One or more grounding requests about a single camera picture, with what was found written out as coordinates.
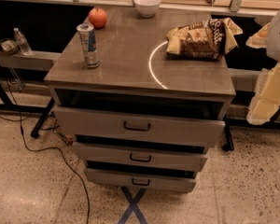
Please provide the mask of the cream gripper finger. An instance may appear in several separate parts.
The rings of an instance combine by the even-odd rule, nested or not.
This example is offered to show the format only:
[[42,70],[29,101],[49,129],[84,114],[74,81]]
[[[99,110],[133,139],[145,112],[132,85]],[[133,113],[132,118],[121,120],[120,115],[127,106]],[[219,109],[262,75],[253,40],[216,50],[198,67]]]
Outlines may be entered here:
[[270,23],[265,24],[260,30],[250,36],[245,44],[253,49],[265,49],[267,47],[267,35],[270,25]]
[[280,63],[271,70],[263,68],[257,79],[246,120],[252,125],[268,122],[280,107]]

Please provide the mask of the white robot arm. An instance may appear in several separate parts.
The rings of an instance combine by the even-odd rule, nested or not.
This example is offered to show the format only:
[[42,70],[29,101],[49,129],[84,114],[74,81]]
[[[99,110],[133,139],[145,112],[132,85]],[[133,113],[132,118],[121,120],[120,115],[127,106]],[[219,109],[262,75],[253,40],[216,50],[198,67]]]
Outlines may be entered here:
[[262,125],[280,108],[280,11],[245,44],[254,49],[266,48],[267,56],[277,61],[271,70],[261,70],[246,116],[250,124]]

